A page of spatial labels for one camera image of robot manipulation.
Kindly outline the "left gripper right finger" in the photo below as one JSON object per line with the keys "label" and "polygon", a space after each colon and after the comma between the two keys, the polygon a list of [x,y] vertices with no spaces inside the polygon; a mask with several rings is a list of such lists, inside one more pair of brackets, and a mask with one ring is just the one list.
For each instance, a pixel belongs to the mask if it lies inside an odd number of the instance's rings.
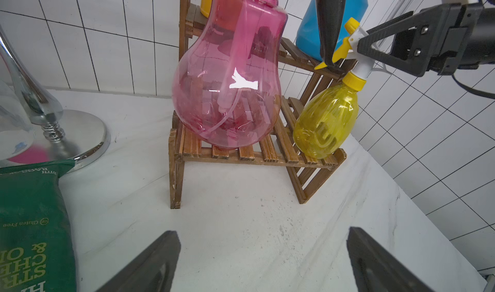
{"label": "left gripper right finger", "polygon": [[346,241],[358,291],[431,291],[418,277],[359,227]]}

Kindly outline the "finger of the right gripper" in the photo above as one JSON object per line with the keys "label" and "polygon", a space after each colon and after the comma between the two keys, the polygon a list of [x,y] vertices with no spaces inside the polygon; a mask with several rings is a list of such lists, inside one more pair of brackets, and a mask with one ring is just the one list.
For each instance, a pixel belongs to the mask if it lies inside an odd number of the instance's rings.
{"label": "finger of the right gripper", "polygon": [[332,58],[339,38],[345,2],[346,0],[315,0],[320,56],[328,66],[333,66]]}

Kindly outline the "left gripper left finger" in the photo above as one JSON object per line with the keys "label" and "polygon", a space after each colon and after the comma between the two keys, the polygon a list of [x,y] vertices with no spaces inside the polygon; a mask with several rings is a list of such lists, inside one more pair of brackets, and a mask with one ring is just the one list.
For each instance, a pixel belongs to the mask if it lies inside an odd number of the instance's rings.
{"label": "left gripper left finger", "polygon": [[181,244],[176,231],[166,231],[99,291],[170,291]]}

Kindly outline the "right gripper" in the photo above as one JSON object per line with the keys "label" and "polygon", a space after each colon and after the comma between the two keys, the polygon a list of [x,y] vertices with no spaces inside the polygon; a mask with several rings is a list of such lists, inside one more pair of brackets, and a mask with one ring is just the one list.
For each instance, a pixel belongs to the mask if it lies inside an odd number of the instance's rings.
{"label": "right gripper", "polygon": [[494,8],[441,4],[408,12],[372,29],[357,52],[416,77],[494,64]]}

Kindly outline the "blue pump spray bottle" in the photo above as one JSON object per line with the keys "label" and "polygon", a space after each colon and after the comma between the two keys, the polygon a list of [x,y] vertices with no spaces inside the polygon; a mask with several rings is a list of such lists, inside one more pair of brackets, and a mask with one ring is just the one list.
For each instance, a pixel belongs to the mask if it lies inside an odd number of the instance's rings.
{"label": "blue pump spray bottle", "polygon": [[[347,37],[348,31],[345,29],[345,23],[350,19],[361,21],[368,7],[367,0],[346,0],[344,16],[340,28],[339,38],[336,43],[337,50]],[[317,11],[315,0],[311,0],[306,13],[302,19],[302,23],[296,35],[296,46],[306,55],[323,62],[320,56],[320,37],[318,31]]]}

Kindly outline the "yellow trigger spray bottle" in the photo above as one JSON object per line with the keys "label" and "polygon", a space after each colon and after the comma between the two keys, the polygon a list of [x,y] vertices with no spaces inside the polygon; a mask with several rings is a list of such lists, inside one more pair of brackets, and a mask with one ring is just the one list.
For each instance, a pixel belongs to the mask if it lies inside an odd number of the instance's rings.
{"label": "yellow trigger spray bottle", "polygon": [[360,23],[350,18],[344,25],[348,36],[334,51],[331,61],[320,63],[325,68],[340,59],[356,59],[354,68],[334,86],[319,93],[297,119],[293,138],[305,155],[324,159],[333,154],[348,138],[358,117],[358,92],[362,91],[375,61],[357,52],[359,41],[368,35]]}

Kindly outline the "pink pump spray bottle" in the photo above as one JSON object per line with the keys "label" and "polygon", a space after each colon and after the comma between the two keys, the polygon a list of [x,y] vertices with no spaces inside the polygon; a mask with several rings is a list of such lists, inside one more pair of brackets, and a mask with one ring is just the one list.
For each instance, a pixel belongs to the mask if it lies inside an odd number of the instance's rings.
{"label": "pink pump spray bottle", "polygon": [[183,124],[224,149],[253,145],[281,110],[278,0],[212,0],[200,37],[179,61],[172,99]]}

